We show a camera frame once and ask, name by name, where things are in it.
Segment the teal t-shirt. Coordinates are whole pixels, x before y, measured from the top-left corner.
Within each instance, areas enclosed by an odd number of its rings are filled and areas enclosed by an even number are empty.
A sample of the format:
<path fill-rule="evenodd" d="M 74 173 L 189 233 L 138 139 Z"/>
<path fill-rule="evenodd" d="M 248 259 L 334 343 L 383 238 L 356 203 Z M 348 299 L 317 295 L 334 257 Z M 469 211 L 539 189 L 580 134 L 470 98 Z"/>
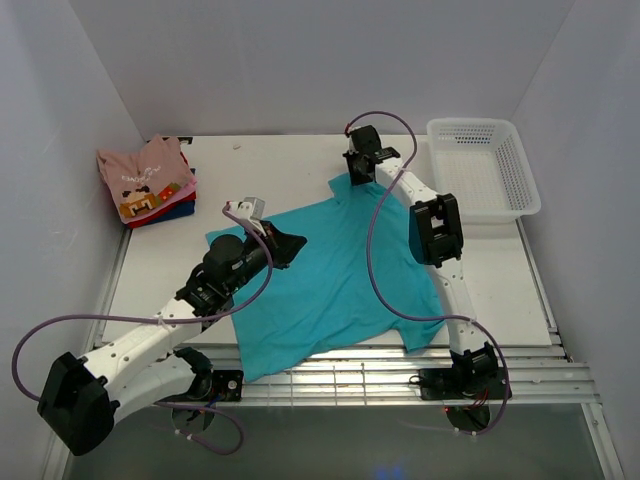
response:
<path fill-rule="evenodd" d="M 246 301 L 261 284 L 265 291 L 233 314 L 242 369 L 247 381 L 279 373 L 305 358 L 352 346 L 390 330 L 407 351 L 427 346 L 443 322 L 403 320 L 374 294 L 365 244 L 384 189 L 352 186 L 347 175 L 328 183 L 331 198 L 271 216 L 281 231 L 307 238 L 290 267 L 260 273 L 234 297 Z M 408 212 L 389 197 L 373 236 L 373 268 L 383 297 L 403 314 L 441 316 L 436 287 L 408 247 Z"/>

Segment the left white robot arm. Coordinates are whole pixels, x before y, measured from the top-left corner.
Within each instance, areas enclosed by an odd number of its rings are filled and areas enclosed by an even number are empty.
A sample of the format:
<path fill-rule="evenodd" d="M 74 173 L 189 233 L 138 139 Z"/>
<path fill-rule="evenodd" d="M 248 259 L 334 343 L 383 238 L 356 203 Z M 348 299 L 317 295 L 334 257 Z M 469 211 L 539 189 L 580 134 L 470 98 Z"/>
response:
<path fill-rule="evenodd" d="M 92 451 L 119 421 L 158 401 L 212 397 L 211 362 L 185 341 L 229 312 L 234 295 L 264 269 L 287 268 L 307 243 L 269 221 L 261 226 L 257 236 L 216 238 L 151 322 L 81 357 L 65 353 L 54 361 L 37 411 L 72 454 Z"/>

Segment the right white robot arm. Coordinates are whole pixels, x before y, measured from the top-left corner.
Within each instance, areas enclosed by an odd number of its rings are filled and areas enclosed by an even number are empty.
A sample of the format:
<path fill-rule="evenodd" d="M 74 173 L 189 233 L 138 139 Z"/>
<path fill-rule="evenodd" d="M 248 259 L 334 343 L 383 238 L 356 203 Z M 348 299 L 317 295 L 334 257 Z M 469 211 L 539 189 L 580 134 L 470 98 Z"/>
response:
<path fill-rule="evenodd" d="M 463 272 L 464 236 L 457 199 L 428 187 L 409 170 L 411 161 L 385 147 L 375 127 L 345 127 L 351 184 L 374 183 L 384 189 L 370 220 L 365 244 L 367 273 L 374 294 L 397 317 L 420 323 L 444 322 L 452 366 L 420 378 L 428 394 L 497 399 L 509 394 L 504 356 L 493 336 L 478 320 Z M 414 261 L 427 268 L 445 313 L 436 317 L 403 314 L 382 295 L 373 268 L 373 236 L 386 200 L 393 196 L 408 212 L 408 247 Z"/>

